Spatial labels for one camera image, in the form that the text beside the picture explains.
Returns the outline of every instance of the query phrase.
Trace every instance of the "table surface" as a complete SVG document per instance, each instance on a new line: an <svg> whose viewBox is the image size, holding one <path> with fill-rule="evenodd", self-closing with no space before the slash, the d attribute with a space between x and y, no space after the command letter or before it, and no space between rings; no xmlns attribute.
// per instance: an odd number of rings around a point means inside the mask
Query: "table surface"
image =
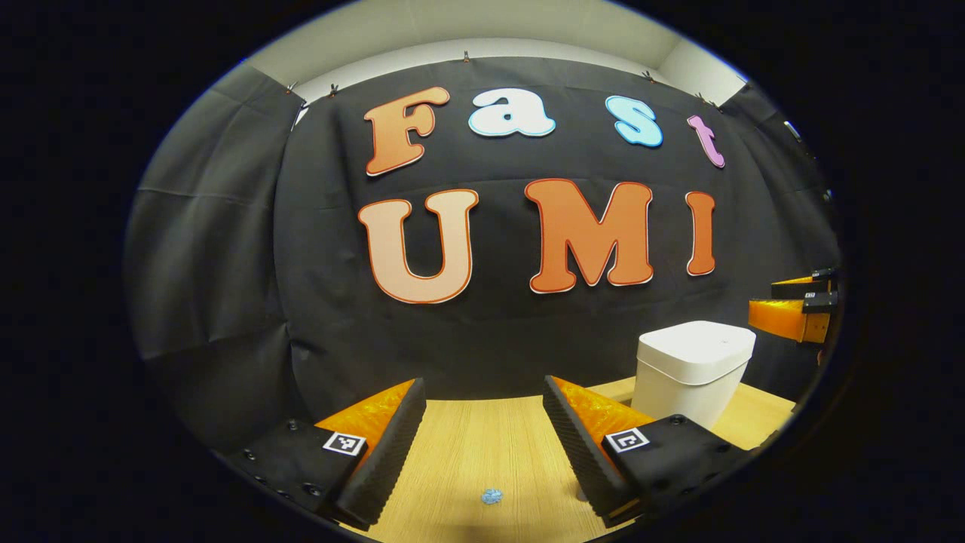
<svg viewBox="0 0 965 543"><path fill-rule="evenodd" d="M590 386L629 405L636 378ZM794 403L740 384L711 431L744 449L790 418ZM486 489L503 492L485 504ZM362 532L385 543L410 541L584 542L611 529L579 501L576 476L541 396L428 400L395 490L378 524Z"/></svg>

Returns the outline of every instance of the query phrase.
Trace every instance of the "small blue object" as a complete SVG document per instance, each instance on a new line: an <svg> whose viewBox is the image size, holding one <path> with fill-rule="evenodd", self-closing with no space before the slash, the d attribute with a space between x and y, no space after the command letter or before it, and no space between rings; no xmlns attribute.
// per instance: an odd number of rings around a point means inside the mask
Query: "small blue object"
<svg viewBox="0 0 965 543"><path fill-rule="evenodd" d="M503 499L503 493L496 489L487 489L482 493L482 502L491 505L493 503L499 503Z"/></svg>

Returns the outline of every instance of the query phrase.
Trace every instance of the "white box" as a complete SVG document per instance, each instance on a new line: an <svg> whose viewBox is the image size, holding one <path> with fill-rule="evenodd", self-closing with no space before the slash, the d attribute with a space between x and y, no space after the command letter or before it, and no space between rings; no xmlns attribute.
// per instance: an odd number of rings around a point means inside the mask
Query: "white box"
<svg viewBox="0 0 965 543"><path fill-rule="evenodd" d="M757 335L694 321L640 336L630 406L654 418L682 414L713 427L737 390Z"/></svg>

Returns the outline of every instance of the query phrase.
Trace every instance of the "cutout letter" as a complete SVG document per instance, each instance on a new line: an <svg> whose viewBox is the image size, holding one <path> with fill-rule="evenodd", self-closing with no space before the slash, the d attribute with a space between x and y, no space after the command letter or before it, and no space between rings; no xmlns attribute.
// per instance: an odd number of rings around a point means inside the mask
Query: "cutout letter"
<svg viewBox="0 0 965 543"><path fill-rule="evenodd" d="M714 147L714 131L709 129L697 115L687 119L687 124L697 131L697 137L701 140L703 146L703 153L707 155L707 158L710 158L710 163L718 168L723 168L724 156L718 153L717 148Z"/></svg>
<svg viewBox="0 0 965 543"><path fill-rule="evenodd" d="M435 115L426 103L442 105L449 101L449 93L442 87L425 89L414 95L402 97L374 107L365 114L366 121L372 121L372 144L375 155L365 171L370 176L411 164L425 154L426 148L409 141L409 131L425 137L435 128ZM415 106L411 115L405 109Z"/></svg>
<svg viewBox="0 0 965 543"><path fill-rule="evenodd" d="M614 186L600 220L569 179L533 181L526 186L526 197L539 206L542 235L539 273L530 279L533 292L566 292L576 285L576 275L566 267L568 250L590 286L599 282L614 250L616 262L607 273L611 284L638 285L653 277L647 250L647 210L652 193L646 186Z"/></svg>
<svg viewBox="0 0 965 543"><path fill-rule="evenodd" d="M688 192L686 200L690 206L690 215L694 218L694 251L687 263L687 273L707 275L714 271L715 264L713 223L710 217L714 211L714 199L703 192Z"/></svg>
<svg viewBox="0 0 965 543"><path fill-rule="evenodd" d="M426 209L439 215L442 270L432 277L409 271L402 222L412 213L405 200L385 200L359 210L369 232L369 259L375 283L385 294L406 303L439 303L455 298L469 284L473 270L469 210L480 201L475 190L457 188L426 198Z"/></svg>
<svg viewBox="0 0 965 543"><path fill-rule="evenodd" d="M496 103L501 99L507 103ZM542 99L530 91L486 91L473 98L473 105L482 107L469 117L469 128L479 135L495 137L519 132L542 137L556 127L556 121L546 117Z"/></svg>
<svg viewBox="0 0 965 543"><path fill-rule="evenodd" d="M606 99L606 108L620 119L614 125L623 139L630 143L657 147L663 143L663 132L657 126L657 116L648 105L625 97Z"/></svg>

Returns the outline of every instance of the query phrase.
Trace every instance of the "orange letter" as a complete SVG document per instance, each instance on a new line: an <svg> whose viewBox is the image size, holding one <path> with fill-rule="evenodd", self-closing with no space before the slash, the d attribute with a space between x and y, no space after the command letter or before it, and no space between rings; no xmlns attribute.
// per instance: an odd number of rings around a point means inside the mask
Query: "orange letter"
<svg viewBox="0 0 965 543"><path fill-rule="evenodd" d="M639 285L653 277L647 255L651 192L646 186L614 186L601 220L596 220L583 193L569 179L533 181L526 186L526 197L539 206L542 235L539 273L530 279L533 292L548 294L573 288L576 275L566 268L567 247L590 286L599 282L614 248L616 262L606 276L611 284Z"/></svg>
<svg viewBox="0 0 965 543"><path fill-rule="evenodd" d="M449 101L449 93L442 87L425 89L414 95L390 101L374 107L365 114L366 121L372 121L372 145L375 156L369 160L365 171L371 176L384 174L406 164L411 164L426 153L426 148L418 143L409 142L409 131L425 137L435 128L435 115L432 108L421 103L442 105ZM405 114L408 107L411 115Z"/></svg>
<svg viewBox="0 0 965 543"><path fill-rule="evenodd" d="M385 294L407 303L439 303L455 298L473 271L469 210L480 201L475 190L457 188L426 198L426 209L439 215L442 270L432 277L412 274L405 260L402 222L412 213L405 200L385 200L359 210L369 232L369 259L375 283Z"/></svg>
<svg viewBox="0 0 965 543"><path fill-rule="evenodd" d="M694 217L694 252L687 263L687 273L707 275L714 271L713 225L714 199L703 192L687 192L690 216Z"/></svg>

